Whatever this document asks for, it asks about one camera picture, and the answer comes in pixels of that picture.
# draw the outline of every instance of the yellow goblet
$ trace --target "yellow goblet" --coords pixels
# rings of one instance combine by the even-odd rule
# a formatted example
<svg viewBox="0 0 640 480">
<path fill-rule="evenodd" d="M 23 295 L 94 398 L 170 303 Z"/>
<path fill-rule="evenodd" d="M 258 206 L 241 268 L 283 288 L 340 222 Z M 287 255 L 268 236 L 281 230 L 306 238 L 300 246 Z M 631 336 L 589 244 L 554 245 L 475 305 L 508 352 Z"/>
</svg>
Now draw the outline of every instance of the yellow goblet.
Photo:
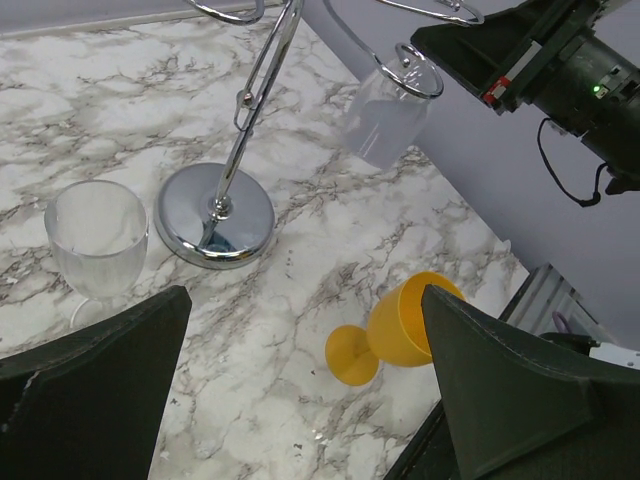
<svg viewBox="0 0 640 480">
<path fill-rule="evenodd" d="M 383 360 L 400 367 L 431 363 L 431 349 L 422 315 L 422 294 L 437 285 L 464 300 L 458 288 L 435 272 L 414 275 L 385 295 L 369 316 L 367 329 L 355 325 L 336 328 L 325 345 L 331 372 L 343 383 L 370 382 Z"/>
</svg>

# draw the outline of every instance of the clear plastic wine glass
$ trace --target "clear plastic wine glass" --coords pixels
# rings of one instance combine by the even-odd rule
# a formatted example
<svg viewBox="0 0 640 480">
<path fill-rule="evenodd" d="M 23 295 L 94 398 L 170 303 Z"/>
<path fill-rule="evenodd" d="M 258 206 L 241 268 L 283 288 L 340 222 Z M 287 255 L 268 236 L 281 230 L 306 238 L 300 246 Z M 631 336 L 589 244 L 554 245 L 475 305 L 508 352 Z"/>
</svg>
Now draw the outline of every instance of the clear plastic wine glass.
<svg viewBox="0 0 640 480">
<path fill-rule="evenodd" d="M 133 287 L 147 253 L 149 219 L 140 199 L 115 182 L 79 182 L 49 203 L 44 223 L 65 281 L 86 297 L 70 326 L 117 313 L 113 300 Z"/>
</svg>

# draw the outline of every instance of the marble surface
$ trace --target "marble surface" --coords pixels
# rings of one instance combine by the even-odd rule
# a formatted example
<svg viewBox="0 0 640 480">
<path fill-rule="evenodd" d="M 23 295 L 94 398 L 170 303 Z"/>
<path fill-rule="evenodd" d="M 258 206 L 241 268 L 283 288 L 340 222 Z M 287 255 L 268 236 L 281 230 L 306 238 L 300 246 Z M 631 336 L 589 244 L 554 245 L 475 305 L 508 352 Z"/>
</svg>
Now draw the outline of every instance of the marble surface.
<svg viewBox="0 0 640 480">
<path fill-rule="evenodd" d="M 0 42 L 0 356 L 68 332 L 80 296 L 50 257 L 46 202 L 98 177 L 151 211 L 161 182 L 226 159 L 234 97 L 271 21 L 191 19 Z M 184 284 L 193 311 L 150 478 L 382 477 L 438 399 L 431 366 L 336 381 L 324 341 L 378 298 L 436 270 L 498 314 L 526 272 L 419 152 L 379 172 L 339 148 L 355 91 L 305 25 L 242 168 L 268 190 L 275 239 L 256 263 L 212 272 L 155 231 L 136 302 Z"/>
</svg>

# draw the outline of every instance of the wire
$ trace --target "wire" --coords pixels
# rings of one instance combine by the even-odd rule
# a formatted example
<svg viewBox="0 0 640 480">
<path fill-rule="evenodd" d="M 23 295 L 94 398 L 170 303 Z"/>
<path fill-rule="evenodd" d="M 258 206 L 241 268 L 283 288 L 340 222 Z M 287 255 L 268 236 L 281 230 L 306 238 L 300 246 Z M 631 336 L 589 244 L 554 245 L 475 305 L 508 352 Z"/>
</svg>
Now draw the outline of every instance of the wire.
<svg viewBox="0 0 640 480">
<path fill-rule="evenodd" d="M 542 161 L 544 162 L 544 166 L 547 167 L 547 171 L 549 172 L 549 174 L 551 175 L 553 180 L 556 182 L 556 185 L 558 186 L 558 188 L 560 190 L 562 190 L 562 193 L 564 193 L 571 200 L 576 202 L 582 208 L 593 207 L 594 205 L 597 205 L 598 203 L 600 203 L 600 200 L 602 200 L 602 195 L 600 195 L 600 192 L 599 192 L 599 190 L 600 190 L 600 175 L 602 175 L 602 171 L 607 166 L 607 163 L 605 162 L 605 163 L 601 164 L 596 169 L 595 186 L 593 187 L 593 196 L 590 199 L 583 200 L 583 199 L 580 199 L 578 197 L 575 197 L 575 196 L 571 195 L 571 193 L 569 193 L 567 191 L 567 189 L 564 188 L 564 185 L 562 185 L 562 182 L 560 181 L 560 179 L 556 175 L 556 172 L 553 170 L 553 167 L 551 167 L 551 164 L 549 163 L 549 159 L 547 158 L 547 154 L 544 152 L 544 148 L 542 148 L 542 128 L 544 127 L 544 125 L 547 122 L 550 122 L 550 121 L 551 121 L 551 119 L 549 117 L 547 117 L 544 120 L 542 120 L 542 122 L 540 122 L 540 127 L 538 127 L 538 139 L 537 139 L 538 150 L 540 150 L 540 155 L 542 156 Z"/>
</svg>

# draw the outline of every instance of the chrome base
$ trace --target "chrome base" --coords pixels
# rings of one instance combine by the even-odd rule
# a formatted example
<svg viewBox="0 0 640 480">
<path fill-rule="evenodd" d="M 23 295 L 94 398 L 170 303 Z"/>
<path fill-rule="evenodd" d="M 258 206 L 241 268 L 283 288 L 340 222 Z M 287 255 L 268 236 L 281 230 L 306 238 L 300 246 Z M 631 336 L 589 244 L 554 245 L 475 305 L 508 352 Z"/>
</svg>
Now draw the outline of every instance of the chrome base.
<svg viewBox="0 0 640 480">
<path fill-rule="evenodd" d="M 257 259 L 275 227 L 273 205 L 253 178 L 237 171 L 229 188 L 230 214 L 214 221 L 215 185 L 224 165 L 199 163 L 174 173 L 156 200 L 154 221 L 162 241 L 199 267 L 238 268 Z"/>
</svg>

